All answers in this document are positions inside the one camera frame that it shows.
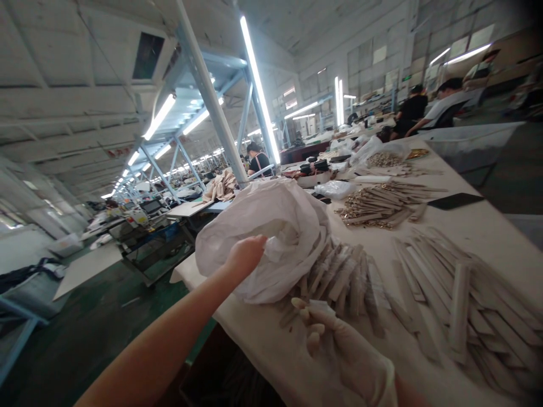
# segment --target white cloth bag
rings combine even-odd
[[[330,236],[326,205],[295,180],[251,183],[198,234],[196,264],[200,273],[211,276],[236,242],[259,234],[270,238],[264,256],[234,290],[250,304],[282,299],[309,272]]]

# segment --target black shirt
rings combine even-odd
[[[251,160],[249,169],[253,170],[254,172],[259,172],[262,170],[262,168],[266,168],[268,165],[270,165],[270,160],[266,157],[266,154],[260,153]],[[261,176],[272,176],[271,170],[265,171]]]
[[[416,95],[403,102],[400,120],[417,120],[424,117],[424,110],[428,105],[428,96]]]

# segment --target ventilation opening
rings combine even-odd
[[[153,77],[163,45],[164,38],[141,33],[132,79],[151,79]]]

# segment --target chair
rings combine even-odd
[[[468,101],[463,101],[460,103],[457,103],[456,105],[452,105],[448,107],[442,114],[439,116],[439,119],[437,119],[436,124],[432,127],[422,127],[419,129],[419,131],[426,131],[426,130],[433,130],[435,128],[445,128],[445,127],[454,127],[454,115],[460,111],[460,109],[467,103]]]

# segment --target hair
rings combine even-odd
[[[411,91],[409,93],[418,94],[418,93],[422,93],[423,90],[424,90],[423,86],[421,84],[419,84],[419,85],[413,86],[413,88],[411,89]]]
[[[441,84],[439,88],[437,88],[437,92],[444,92],[447,89],[452,90],[459,90],[463,86],[462,78],[451,78],[449,80],[446,80]]]
[[[256,144],[254,141],[251,141],[247,145],[247,154],[249,154],[251,151],[254,151],[255,153],[259,153],[262,151],[262,147],[258,144]]]

